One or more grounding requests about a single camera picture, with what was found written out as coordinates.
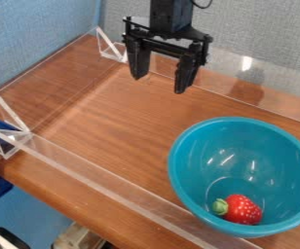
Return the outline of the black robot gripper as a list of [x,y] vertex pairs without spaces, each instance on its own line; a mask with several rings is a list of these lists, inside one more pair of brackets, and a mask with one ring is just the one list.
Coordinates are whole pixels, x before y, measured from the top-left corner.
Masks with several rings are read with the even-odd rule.
[[135,80],[148,73],[151,52],[179,58],[175,93],[192,85],[199,65],[206,63],[212,37],[192,27],[192,9],[207,9],[194,0],[149,0],[148,17],[124,17],[124,45],[129,74]]

